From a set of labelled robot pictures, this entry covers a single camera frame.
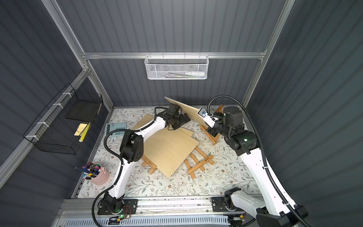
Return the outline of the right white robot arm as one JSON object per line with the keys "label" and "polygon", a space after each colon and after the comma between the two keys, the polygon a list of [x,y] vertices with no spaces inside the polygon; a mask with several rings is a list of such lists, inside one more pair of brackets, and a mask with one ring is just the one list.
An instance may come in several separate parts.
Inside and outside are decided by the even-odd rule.
{"label": "right white robot arm", "polygon": [[226,208],[247,212],[260,227],[307,227],[306,208],[297,205],[283,188],[268,163],[258,134],[245,129],[243,111],[238,107],[226,107],[223,113],[215,114],[208,109],[199,111],[209,129],[221,134],[248,167],[262,194],[262,199],[258,200],[235,187],[225,192]]}

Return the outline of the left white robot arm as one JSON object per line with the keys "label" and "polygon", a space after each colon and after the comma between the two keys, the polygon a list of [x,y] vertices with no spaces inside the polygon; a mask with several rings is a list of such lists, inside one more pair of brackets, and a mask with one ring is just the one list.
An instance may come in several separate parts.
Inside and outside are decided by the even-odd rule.
{"label": "left white robot arm", "polygon": [[[104,138],[104,148],[119,159],[119,166],[112,185],[99,194],[103,195],[102,207],[112,214],[121,213],[125,207],[123,198],[126,183],[133,169],[133,163],[139,161],[144,154],[144,142],[167,126],[177,130],[190,121],[191,119],[186,113],[173,113],[164,109],[160,113],[154,112],[154,118],[136,130],[115,129],[107,133]],[[119,154],[111,150],[107,144],[109,137],[117,132],[124,133]]]}

